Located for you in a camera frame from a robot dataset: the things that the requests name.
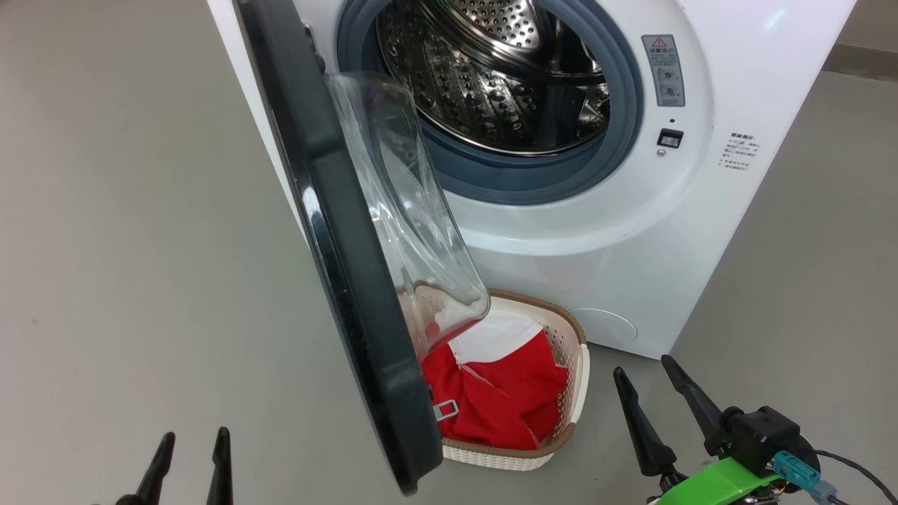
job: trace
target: front-load washing machine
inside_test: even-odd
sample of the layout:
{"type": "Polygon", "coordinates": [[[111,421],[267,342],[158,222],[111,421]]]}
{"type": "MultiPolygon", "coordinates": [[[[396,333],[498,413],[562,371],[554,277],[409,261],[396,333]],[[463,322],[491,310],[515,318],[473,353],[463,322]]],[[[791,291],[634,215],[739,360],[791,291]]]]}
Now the front-load washing machine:
{"type": "MultiPolygon", "coordinates": [[[[289,196],[233,7],[209,4],[289,196]]],[[[651,358],[673,347],[853,4],[295,0],[327,71],[412,90],[487,285],[651,358]]]]}

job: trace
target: washing machine door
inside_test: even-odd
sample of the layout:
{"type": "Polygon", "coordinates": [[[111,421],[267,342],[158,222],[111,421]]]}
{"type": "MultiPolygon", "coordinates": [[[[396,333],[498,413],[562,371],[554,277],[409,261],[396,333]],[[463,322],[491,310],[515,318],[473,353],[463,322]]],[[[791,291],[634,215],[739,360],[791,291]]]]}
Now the washing machine door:
{"type": "Polygon", "coordinates": [[[291,0],[236,8],[359,390],[411,494],[443,460],[419,361],[485,315],[489,293],[407,120],[409,92],[382,77],[326,79],[291,0]],[[403,161],[395,147],[409,140],[403,161]]]}

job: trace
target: red clothing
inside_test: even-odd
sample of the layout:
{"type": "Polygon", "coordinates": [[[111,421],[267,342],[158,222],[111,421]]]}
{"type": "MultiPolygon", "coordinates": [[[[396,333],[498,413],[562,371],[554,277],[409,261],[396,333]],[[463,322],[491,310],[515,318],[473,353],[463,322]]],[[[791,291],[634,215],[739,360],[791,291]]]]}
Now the red clothing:
{"type": "Polygon", "coordinates": [[[458,365],[452,347],[445,345],[427,356],[422,368],[434,404],[458,404],[458,415],[439,422],[449,439],[534,450],[558,424],[558,397],[568,369],[555,364],[545,331],[489,363],[458,365]]]}

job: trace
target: warning label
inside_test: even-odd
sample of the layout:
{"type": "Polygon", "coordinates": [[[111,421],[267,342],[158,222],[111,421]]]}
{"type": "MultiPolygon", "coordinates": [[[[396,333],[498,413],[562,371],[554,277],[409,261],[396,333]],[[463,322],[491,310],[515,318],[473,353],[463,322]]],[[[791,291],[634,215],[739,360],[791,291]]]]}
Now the warning label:
{"type": "Polygon", "coordinates": [[[760,150],[761,144],[754,139],[754,135],[731,133],[723,152],[720,153],[718,166],[732,170],[748,170],[760,150]]]}
{"type": "Polygon", "coordinates": [[[646,48],[648,64],[652,66],[658,107],[685,106],[680,54],[677,53],[674,36],[643,35],[642,45],[646,48]]]}

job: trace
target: white laundry basket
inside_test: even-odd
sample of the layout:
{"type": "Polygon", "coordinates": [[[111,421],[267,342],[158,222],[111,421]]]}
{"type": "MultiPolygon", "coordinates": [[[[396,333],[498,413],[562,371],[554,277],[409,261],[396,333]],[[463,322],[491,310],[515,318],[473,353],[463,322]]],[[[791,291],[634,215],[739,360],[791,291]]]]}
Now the white laundry basket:
{"type": "Polygon", "coordinates": [[[555,363],[568,368],[568,383],[559,396],[559,423],[536,450],[480,446],[443,438],[443,456],[470,465],[500,470],[527,471],[543,466],[568,443],[583,411],[589,383],[589,351],[586,336],[574,316],[563,308],[533,297],[491,289],[492,308],[529,315],[546,329],[555,363]]]}

